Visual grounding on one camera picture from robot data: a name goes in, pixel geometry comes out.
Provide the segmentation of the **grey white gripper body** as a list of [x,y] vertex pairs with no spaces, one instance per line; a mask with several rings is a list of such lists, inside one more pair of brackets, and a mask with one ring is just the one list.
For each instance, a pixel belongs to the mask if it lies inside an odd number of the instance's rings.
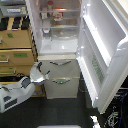
[[30,70],[30,81],[34,84],[41,85],[46,80],[46,77],[39,71],[36,66]]

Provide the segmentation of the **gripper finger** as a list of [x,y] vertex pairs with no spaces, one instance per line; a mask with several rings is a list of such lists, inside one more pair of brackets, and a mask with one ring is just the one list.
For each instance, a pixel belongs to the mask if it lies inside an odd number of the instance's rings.
[[50,74],[50,70],[47,71],[47,73],[44,75],[44,79],[45,80],[48,80],[49,79],[49,74]]
[[40,69],[41,66],[42,66],[42,62],[39,62],[39,63],[37,64],[37,68]]

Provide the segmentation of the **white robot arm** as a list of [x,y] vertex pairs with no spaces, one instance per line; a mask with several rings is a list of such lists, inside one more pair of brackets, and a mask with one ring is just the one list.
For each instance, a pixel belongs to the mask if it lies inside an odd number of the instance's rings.
[[41,62],[35,62],[30,70],[30,76],[24,76],[17,83],[0,84],[0,113],[29,99],[35,92],[35,86],[41,85],[49,79],[49,72],[43,74],[40,71],[41,65]]

